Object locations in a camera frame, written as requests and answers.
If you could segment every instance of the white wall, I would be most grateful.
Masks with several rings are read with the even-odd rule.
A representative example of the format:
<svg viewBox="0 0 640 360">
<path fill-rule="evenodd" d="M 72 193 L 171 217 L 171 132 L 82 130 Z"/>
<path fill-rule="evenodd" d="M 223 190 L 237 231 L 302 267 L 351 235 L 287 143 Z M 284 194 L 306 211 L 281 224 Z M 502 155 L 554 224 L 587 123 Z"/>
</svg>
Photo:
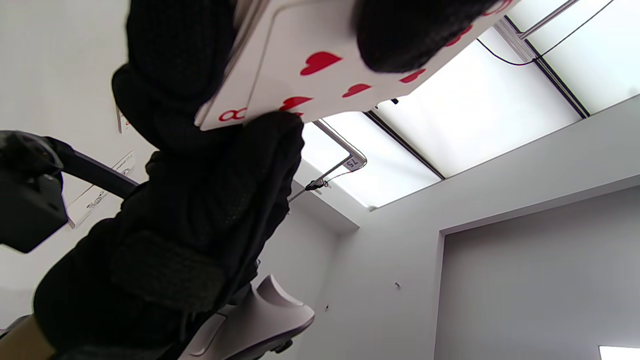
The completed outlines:
<svg viewBox="0 0 640 360">
<path fill-rule="evenodd" d="M 55 136 L 114 165 L 135 150 L 132 178 L 144 181 L 153 148 L 135 131 L 118 133 L 111 74 L 126 60 L 127 0 L 0 1 L 0 129 Z M 89 185 L 65 177 L 68 203 Z M 33 288 L 98 220 L 109 196 L 81 227 L 60 229 L 29 255 L 0 247 L 0 327 L 30 309 Z"/>
<path fill-rule="evenodd" d="M 640 188 L 449 235 L 436 359 L 640 347 Z"/>
<path fill-rule="evenodd" d="M 0 246 L 0 329 L 18 316 L 31 312 L 31 296 L 46 271 L 101 218 L 115 214 L 120 199 L 108 197 L 76 230 L 65 226 L 30 254 L 20 254 Z M 260 260 L 259 284 L 273 274 L 283 289 L 296 299 L 321 312 L 317 298 L 337 249 L 335 232 L 318 224 L 312 217 L 292 205 L 291 214 L 282 222 L 264 247 Z M 265 358 L 293 360 L 302 336 L 294 346 L 276 356 Z"/>
<path fill-rule="evenodd" d="M 299 359 L 432 359 L 442 233 L 640 184 L 639 117 L 635 97 L 373 211 L 340 246 Z"/>
<path fill-rule="evenodd" d="M 338 247 L 338 236 L 303 212 L 295 202 L 291 214 L 282 222 L 260 254 L 260 283 L 273 274 L 282 288 L 318 313 L 324 305 L 317 301 Z M 294 339 L 294 345 L 282 354 L 269 353 L 264 359 L 294 360 L 305 333 Z"/>
</svg>

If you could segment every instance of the ceiling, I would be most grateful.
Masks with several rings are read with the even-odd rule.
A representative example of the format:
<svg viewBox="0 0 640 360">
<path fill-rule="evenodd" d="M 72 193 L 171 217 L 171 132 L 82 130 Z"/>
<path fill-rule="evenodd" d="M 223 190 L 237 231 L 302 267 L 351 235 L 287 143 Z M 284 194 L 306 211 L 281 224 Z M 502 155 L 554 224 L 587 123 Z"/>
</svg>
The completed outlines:
<svg viewBox="0 0 640 360">
<path fill-rule="evenodd" d="M 608 2 L 578 0 L 560 12 L 565 0 L 522 0 L 505 20 L 511 38 L 521 41 L 523 32 L 559 13 L 526 38 L 530 51 L 541 54 Z M 331 184 L 363 206 L 384 206 L 637 95 L 640 24 L 633 17 L 638 13 L 636 0 L 615 0 L 543 59 L 525 66 L 507 64 L 473 42 L 410 95 L 382 102 L 368 115 L 324 118 L 367 157 L 364 168 Z M 531 59 L 519 56 L 512 40 L 494 28 L 479 39 L 505 60 Z M 305 126 L 303 136 L 303 158 L 320 172 L 347 156 L 313 124 Z M 347 171 L 340 167 L 325 180 Z"/>
</svg>

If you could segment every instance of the label tag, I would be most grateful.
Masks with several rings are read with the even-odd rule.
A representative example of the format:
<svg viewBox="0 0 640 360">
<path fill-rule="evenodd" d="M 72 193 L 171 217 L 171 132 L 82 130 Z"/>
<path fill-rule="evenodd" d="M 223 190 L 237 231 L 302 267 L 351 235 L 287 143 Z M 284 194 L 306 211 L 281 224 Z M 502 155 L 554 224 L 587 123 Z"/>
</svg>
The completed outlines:
<svg viewBox="0 0 640 360">
<path fill-rule="evenodd" d="M 136 157 L 133 150 L 129 151 L 124 158 L 120 159 L 116 165 L 113 165 L 112 169 L 121 173 L 124 176 L 129 176 L 131 170 L 136 165 Z M 80 195 L 74 202 L 67 206 L 67 217 L 69 226 L 72 229 L 80 226 L 82 222 L 91 215 L 93 209 L 98 206 L 102 200 L 104 200 L 110 193 L 106 190 L 92 185 L 82 195 Z"/>
</svg>

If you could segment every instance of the person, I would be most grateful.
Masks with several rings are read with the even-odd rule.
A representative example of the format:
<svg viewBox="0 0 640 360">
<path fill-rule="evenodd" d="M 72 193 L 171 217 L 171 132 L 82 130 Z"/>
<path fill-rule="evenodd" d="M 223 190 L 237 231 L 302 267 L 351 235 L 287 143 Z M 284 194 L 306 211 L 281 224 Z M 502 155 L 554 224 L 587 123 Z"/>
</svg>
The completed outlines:
<svg viewBox="0 0 640 360">
<path fill-rule="evenodd" d="M 256 275 L 301 161 L 299 116 L 201 132 L 234 41 L 228 0 L 131 0 L 118 107 L 159 150 L 149 180 L 45 275 L 0 359 L 177 359 Z"/>
</svg>

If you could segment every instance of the black wire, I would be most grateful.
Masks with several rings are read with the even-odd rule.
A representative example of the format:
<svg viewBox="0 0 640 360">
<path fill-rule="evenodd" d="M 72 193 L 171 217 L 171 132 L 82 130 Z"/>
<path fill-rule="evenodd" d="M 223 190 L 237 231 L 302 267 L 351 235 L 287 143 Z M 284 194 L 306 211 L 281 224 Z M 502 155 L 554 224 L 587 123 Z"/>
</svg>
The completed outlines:
<svg viewBox="0 0 640 360">
<path fill-rule="evenodd" d="M 595 14 L 593 14 L 593 16 L 591 16 L 590 18 L 587 19 L 587 21 L 583 22 L 582 25 L 578 26 L 577 28 L 575 28 L 575 30 L 573 30 L 569 35 L 565 36 L 562 40 L 560 40 L 556 45 L 554 45 L 551 49 L 545 51 L 543 54 L 541 54 L 540 56 L 537 56 L 535 58 L 533 58 L 531 61 L 527 61 L 525 63 L 512 63 L 509 60 L 505 60 L 504 58 L 501 58 L 500 56 L 496 55 L 493 51 L 491 51 L 491 49 L 489 49 L 487 47 L 487 45 L 484 44 L 484 42 L 482 42 L 482 40 L 480 40 L 479 38 L 477 38 L 476 40 L 478 40 L 478 42 L 484 46 L 484 48 L 491 53 L 491 55 L 495 56 L 496 58 L 506 62 L 507 64 L 510 65 L 514 65 L 514 66 L 524 66 L 524 65 L 528 65 L 530 63 L 534 63 L 540 59 L 542 59 L 542 57 L 544 57 L 544 55 L 548 54 L 551 52 L 551 50 L 555 49 L 556 47 L 558 47 L 558 45 L 562 44 L 566 39 L 568 39 L 571 35 L 573 35 L 576 31 L 578 31 L 580 28 L 582 28 L 583 26 L 585 26 L 589 21 L 593 20 L 594 17 L 596 17 L 599 13 L 602 12 L 602 10 L 606 9 L 607 6 L 611 5 L 611 3 L 613 3 L 614 0 L 610 0 L 607 4 L 605 4 L 605 6 L 603 6 L 600 10 L 598 10 Z"/>
<path fill-rule="evenodd" d="M 335 133 L 340 134 L 340 133 L 338 133 L 338 132 L 333 128 L 333 126 L 331 126 L 328 122 L 326 122 L 326 121 L 325 121 L 324 123 L 325 123 L 328 127 L 330 127 L 330 128 L 331 128 L 331 130 L 333 130 Z M 356 150 L 360 151 L 360 149 L 358 149 L 357 147 L 353 146 L 353 144 L 352 144 L 352 143 L 350 143 L 349 141 L 347 141 L 347 139 L 345 139 L 344 137 L 342 137 L 342 139 L 344 140 L 344 142 L 348 143 L 352 148 L 354 148 L 354 149 L 356 149 Z M 342 173 L 342 174 L 340 174 L 340 175 L 336 175 L 336 176 L 332 177 L 331 179 L 329 179 L 329 180 L 327 180 L 327 181 L 323 181 L 324 185 L 325 185 L 325 186 L 328 186 L 328 185 L 329 185 L 329 181 L 331 181 L 331 180 L 335 179 L 336 177 L 340 177 L 340 176 L 343 176 L 343 175 L 346 175 L 346 174 L 350 174 L 350 173 L 352 173 L 352 172 L 356 172 L 356 171 L 360 170 L 361 168 L 364 168 L 364 167 L 365 167 L 365 165 L 366 165 L 366 164 L 367 164 L 367 162 L 368 162 L 368 161 L 367 161 L 367 156 L 365 156 L 365 154 L 364 154 L 364 153 L 362 153 L 362 151 L 360 151 L 360 154 L 362 154 L 362 157 L 364 158 L 364 164 L 362 164 L 362 167 L 359 167 L 359 168 L 357 168 L 357 169 L 355 169 L 355 170 L 347 171 L 347 172 Z"/>
<path fill-rule="evenodd" d="M 359 167 L 359 168 L 357 168 L 357 169 L 355 169 L 355 170 L 350 170 L 350 171 L 347 171 L 347 172 L 343 172 L 343 173 L 342 173 L 342 174 L 340 174 L 340 175 L 336 175 L 336 176 L 332 177 L 331 179 L 329 179 L 329 180 L 325 181 L 325 182 L 324 182 L 324 185 L 325 185 L 325 186 L 328 186 L 328 185 L 329 185 L 329 181 L 334 180 L 336 177 L 340 177 L 340 176 L 343 176 L 343 175 L 346 175 L 346 174 L 350 174 L 350 173 L 352 173 L 352 172 L 356 172 L 356 171 L 360 170 L 361 168 L 364 168 L 366 164 L 367 164 L 367 158 L 365 158 L 365 161 L 364 161 L 364 164 L 362 164 L 362 167 Z"/>
</svg>

